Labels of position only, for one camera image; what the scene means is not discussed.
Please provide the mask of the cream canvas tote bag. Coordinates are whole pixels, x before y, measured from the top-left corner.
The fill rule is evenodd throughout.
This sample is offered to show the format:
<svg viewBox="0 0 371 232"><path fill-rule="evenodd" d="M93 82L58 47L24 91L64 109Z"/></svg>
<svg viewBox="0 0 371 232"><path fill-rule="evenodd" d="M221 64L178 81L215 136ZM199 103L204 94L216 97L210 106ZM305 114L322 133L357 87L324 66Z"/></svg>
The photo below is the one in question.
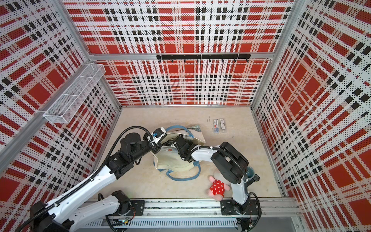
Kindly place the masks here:
<svg viewBox="0 0 371 232"><path fill-rule="evenodd" d="M193 143L196 143L197 145L204 145L205 143L205 139L202 134L200 125L194 125L188 128L181 126L181 125L174 125L174 126L168 127L166 129L166 132L167 132L167 136L163 140L164 142L173 140L178 135L183 135L183 137L186 140L192 141ZM166 146L175 147L175 145L173 144L166 145ZM198 178L201 173L201 166L198 161L191 161L191 162L183 161L180 158L180 155L166 156L166 155L161 155L160 151L154 155L153 165L156 168L156 170L160 172L166 171L166 176L168 178L170 178L173 181L178 181L178 182L194 180ZM192 177L175 178L171 176L172 173L183 173L183 172L191 170L194 167L198 168L198 172Z"/></svg>

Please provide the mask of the clear compass set case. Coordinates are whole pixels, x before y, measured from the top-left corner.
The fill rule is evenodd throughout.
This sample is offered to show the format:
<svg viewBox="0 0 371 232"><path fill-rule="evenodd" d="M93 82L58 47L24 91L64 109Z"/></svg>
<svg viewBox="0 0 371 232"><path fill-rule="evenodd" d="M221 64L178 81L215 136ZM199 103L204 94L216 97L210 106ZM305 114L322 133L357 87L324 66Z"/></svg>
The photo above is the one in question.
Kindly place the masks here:
<svg viewBox="0 0 371 232"><path fill-rule="evenodd" d="M220 132L219 120L218 119L213 120L213 132L214 133L219 133Z"/></svg>
<svg viewBox="0 0 371 232"><path fill-rule="evenodd" d="M222 132L226 132L226 122L225 119L220 119L220 128Z"/></svg>

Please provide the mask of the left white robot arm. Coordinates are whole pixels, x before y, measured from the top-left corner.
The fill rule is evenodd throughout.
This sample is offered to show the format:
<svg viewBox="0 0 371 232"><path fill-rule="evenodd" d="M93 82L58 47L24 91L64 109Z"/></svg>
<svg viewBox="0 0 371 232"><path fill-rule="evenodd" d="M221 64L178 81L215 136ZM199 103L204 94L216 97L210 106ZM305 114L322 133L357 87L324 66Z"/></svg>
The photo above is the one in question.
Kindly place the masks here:
<svg viewBox="0 0 371 232"><path fill-rule="evenodd" d="M128 214L133 206L121 190L88 206L82 207L82 204L139 164L144 155L158 152L165 134L163 131L145 131L141 136L131 133L130 128L125 129L114 142L115 146L121 144L119 151L110 149L98 170L61 196L47 203L39 201L34 204L30 218L16 231L21 232L30 226L33 232L74 232L100 217Z"/></svg>

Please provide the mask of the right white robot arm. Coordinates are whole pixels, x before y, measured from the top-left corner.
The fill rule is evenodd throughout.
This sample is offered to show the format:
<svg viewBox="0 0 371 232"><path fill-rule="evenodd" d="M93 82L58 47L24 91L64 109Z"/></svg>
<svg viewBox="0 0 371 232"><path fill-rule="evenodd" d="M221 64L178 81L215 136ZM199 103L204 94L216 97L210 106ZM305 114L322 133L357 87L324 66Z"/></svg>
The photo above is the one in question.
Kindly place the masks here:
<svg viewBox="0 0 371 232"><path fill-rule="evenodd" d="M247 158L230 143L223 142L219 147L208 147L197 145L179 135L170 144L175 146L184 161L208 161L215 165L217 172L209 177L211 186L207 194L210 197L220 202L226 191L232 191L234 206L246 206L252 195L248 187L258 182L260 177L249 167Z"/></svg>

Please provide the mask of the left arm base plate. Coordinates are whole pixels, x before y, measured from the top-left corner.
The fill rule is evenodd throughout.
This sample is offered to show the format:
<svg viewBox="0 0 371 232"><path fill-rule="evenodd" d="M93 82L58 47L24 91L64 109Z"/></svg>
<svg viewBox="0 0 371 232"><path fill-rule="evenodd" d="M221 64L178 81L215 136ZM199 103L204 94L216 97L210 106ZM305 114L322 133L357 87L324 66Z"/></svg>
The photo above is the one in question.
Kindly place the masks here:
<svg viewBox="0 0 371 232"><path fill-rule="evenodd" d="M144 200L131 200L130 202L123 203L119 214L123 216L142 216L145 203Z"/></svg>

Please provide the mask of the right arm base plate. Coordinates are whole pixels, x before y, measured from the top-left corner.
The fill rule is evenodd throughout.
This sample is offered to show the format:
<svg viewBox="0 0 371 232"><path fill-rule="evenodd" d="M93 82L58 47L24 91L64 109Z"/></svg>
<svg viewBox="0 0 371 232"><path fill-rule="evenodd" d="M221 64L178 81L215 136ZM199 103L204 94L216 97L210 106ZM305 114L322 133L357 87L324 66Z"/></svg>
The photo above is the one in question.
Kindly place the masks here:
<svg viewBox="0 0 371 232"><path fill-rule="evenodd" d="M255 199L247 200L243 205L238 204L233 199L220 201L222 215L258 215L261 213L258 201Z"/></svg>

